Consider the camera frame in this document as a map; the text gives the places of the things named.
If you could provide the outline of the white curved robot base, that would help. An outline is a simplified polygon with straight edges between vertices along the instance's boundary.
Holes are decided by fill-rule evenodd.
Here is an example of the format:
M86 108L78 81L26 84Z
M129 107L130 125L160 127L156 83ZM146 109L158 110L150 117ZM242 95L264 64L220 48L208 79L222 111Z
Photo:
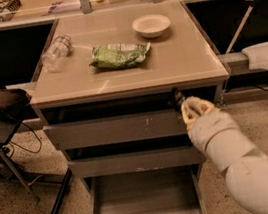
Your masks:
M248 46L242 50L242 53L248 58L250 70L268 71L268 41Z

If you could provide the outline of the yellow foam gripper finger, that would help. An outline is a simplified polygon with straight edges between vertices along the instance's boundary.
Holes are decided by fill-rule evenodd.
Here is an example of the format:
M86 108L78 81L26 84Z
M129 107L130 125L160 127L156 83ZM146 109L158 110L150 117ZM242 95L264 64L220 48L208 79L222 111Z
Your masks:
M197 119L197 113L188 105L187 102L183 102L181 105L182 119L185 122L185 125L189 128L193 125Z
M201 117L216 110L216 106L208 100L196 96L190 98L190 106L194 116Z

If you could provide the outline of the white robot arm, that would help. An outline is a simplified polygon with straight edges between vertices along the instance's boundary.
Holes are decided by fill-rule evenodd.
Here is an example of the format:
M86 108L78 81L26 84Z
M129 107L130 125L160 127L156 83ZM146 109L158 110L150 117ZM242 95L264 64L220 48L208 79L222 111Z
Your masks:
M252 214L268 214L268 156L208 100L187 97L180 107L188 137L222 174L231 197Z

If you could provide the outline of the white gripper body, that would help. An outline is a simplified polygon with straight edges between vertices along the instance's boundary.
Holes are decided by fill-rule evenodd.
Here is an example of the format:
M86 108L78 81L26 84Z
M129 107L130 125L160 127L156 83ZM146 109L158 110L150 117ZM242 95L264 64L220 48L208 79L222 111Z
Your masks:
M213 138L219 135L228 135L229 132L235 134L239 131L240 127L231 115L223 111L202 115L187 127L188 137L203 155L205 155L206 148Z

